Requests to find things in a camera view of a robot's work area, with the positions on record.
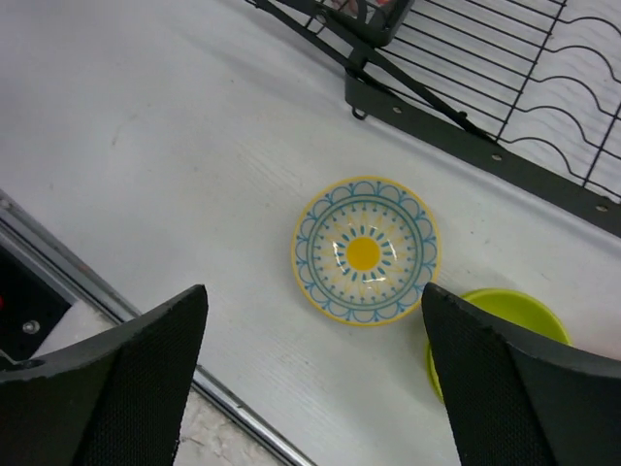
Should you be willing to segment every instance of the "yellow center circle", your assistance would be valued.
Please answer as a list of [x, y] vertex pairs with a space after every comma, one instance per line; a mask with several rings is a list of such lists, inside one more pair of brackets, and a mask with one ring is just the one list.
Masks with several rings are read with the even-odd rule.
[[349, 265], [357, 270], [373, 269], [379, 262], [379, 246], [371, 238], [356, 238], [345, 254]]

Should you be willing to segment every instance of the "silver metal edge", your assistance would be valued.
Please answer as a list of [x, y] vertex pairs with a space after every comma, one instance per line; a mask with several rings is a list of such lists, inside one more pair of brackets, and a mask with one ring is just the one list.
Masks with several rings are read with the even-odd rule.
[[[85, 301], [115, 324], [140, 315], [1, 189], [0, 243], [70, 302]], [[316, 466], [200, 365], [192, 387], [285, 465]]]

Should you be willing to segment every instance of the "floor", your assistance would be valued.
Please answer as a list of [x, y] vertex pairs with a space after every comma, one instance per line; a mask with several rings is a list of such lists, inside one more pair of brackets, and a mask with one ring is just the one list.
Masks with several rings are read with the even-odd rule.
[[[61, 349], [103, 332], [112, 324], [84, 303], [67, 312], [38, 354]], [[249, 438], [198, 393], [185, 407], [175, 466], [278, 466], [265, 449]]]

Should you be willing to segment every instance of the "bowl rim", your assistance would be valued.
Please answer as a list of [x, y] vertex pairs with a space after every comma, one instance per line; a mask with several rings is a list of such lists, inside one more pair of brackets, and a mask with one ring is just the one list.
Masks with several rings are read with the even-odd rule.
[[359, 176], [359, 177], [352, 177], [352, 178], [345, 178], [343, 180], [340, 180], [338, 182], [335, 183], [331, 183], [328, 186], [324, 187], [323, 189], [321, 189], [310, 201], [309, 203], [307, 203], [304, 207], [304, 209], [302, 210], [302, 212], [300, 213], [300, 216], [298, 217], [298, 221], [295, 224], [295, 228], [293, 230], [293, 236], [291, 238], [291, 247], [290, 247], [290, 260], [291, 260], [291, 267], [293, 270], [293, 276], [295, 277], [295, 281], [298, 284], [298, 287], [302, 290], [302, 293], [306, 296], [306, 298], [310, 301], [310, 303], [316, 308], [318, 309], [322, 314], [326, 315], [327, 317], [331, 318], [332, 320], [335, 320], [337, 322], [340, 323], [344, 323], [347, 325], [354, 325], [354, 326], [359, 326], [359, 327], [373, 327], [373, 326], [379, 326], [379, 325], [386, 325], [388, 323], [394, 322], [396, 320], [399, 320], [400, 318], [403, 318], [409, 314], [411, 314], [416, 308], [420, 307], [420, 302], [422, 300], [422, 294], [421, 296], [419, 296], [418, 300], [412, 304], [407, 310], [403, 311], [402, 313], [400, 313], [398, 316], [394, 316], [392, 318], [388, 318], [385, 320], [380, 320], [378, 322], [369, 322], [369, 323], [363, 323], [363, 322], [354, 322], [354, 321], [348, 321], [348, 320], [344, 320], [342, 318], [333, 316], [332, 314], [330, 314], [328, 311], [324, 310], [321, 308], [321, 306], [319, 306], [314, 299], [312, 299], [311, 295], [305, 290], [304, 288], [304, 283], [301, 281], [299, 275], [298, 275], [298, 269], [296, 267], [296, 254], [295, 254], [295, 247], [296, 247], [296, 237], [298, 234], [298, 231], [300, 230], [300, 227], [302, 225], [302, 222], [304, 221], [307, 212], [312, 208], [312, 206], [323, 196], [325, 196], [325, 194], [339, 186], [342, 186], [344, 184], [348, 184], [348, 183], [355, 183], [355, 182], [362, 182], [362, 181], [369, 181], [369, 182], [382, 182], [382, 183], [386, 183], [386, 184], [392, 184], [393, 186], [405, 191], [409, 196], [411, 196], [413, 199], [416, 200], [416, 202], [420, 205], [420, 207], [425, 211], [425, 213], [427, 214], [428, 219], [431, 221], [431, 225], [432, 228], [434, 230], [434, 233], [436, 234], [436, 248], [438, 250], [437, 253], [437, 260], [436, 260], [436, 268], [434, 269], [434, 272], [432, 274], [431, 279], [429, 280], [429, 282], [434, 282], [436, 280], [436, 278], [438, 277], [439, 273], [440, 273], [440, 267], [441, 267], [441, 258], [442, 258], [442, 248], [441, 248], [441, 237], [440, 237], [440, 229], [438, 228], [438, 224], [436, 223], [436, 218], [434, 217], [434, 214], [431, 212], [431, 210], [429, 209], [429, 207], [427, 206], [427, 204], [425, 204], [425, 202], [417, 195], [415, 194], [411, 189], [409, 189], [408, 187], [405, 187], [404, 185], [397, 183], [393, 180], [390, 180], [388, 178], [383, 178], [383, 177], [376, 177], [376, 176]]
[[[554, 324], [560, 330], [563, 340], [559, 340], [558, 343], [562, 343], [564, 345], [569, 345], [569, 346], [572, 345], [572, 338], [570, 337], [570, 334], [568, 333], [567, 328], [565, 328], [565, 325], [563, 325], [563, 321], [559, 319], [552, 312], [550, 308], [548, 308], [539, 299], [534, 298], [530, 294], [526, 294], [521, 291], [517, 291], [515, 289], [508, 289], [508, 288], [479, 288], [479, 289], [474, 289], [472, 291], [468, 291], [467, 293], [460, 295], [460, 297], [464, 301], [468, 301], [469, 303], [471, 303], [471, 300], [482, 297], [482, 296], [500, 296], [500, 295], [516, 296], [516, 297], [525, 299], [526, 301], [529, 301], [530, 303], [540, 308], [548, 317], [552, 319]], [[438, 395], [438, 398], [440, 398], [440, 401], [444, 402], [444, 397], [442, 396], [441, 389], [440, 389], [440, 379], [438, 378], [438, 372], [436, 372], [436, 364], [434, 363], [434, 358], [431, 354], [431, 344], [429, 342], [429, 339], [427, 339], [427, 343], [425, 344], [425, 365], [427, 366], [427, 377], [429, 381], [431, 382], [432, 388], [436, 392], [436, 395]]]

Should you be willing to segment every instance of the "bowl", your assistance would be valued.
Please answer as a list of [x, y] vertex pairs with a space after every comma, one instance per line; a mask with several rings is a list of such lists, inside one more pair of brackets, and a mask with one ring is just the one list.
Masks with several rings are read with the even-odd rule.
[[381, 325], [413, 311], [440, 270], [440, 237], [423, 201], [377, 177], [333, 184], [304, 208], [293, 234], [293, 274], [323, 314]]
[[[464, 294], [462, 299], [492, 316], [508, 320], [556, 342], [571, 344], [570, 336], [561, 320], [543, 303], [528, 294], [512, 289], [483, 288]], [[426, 359], [429, 379], [442, 400], [440, 381], [429, 342]]]

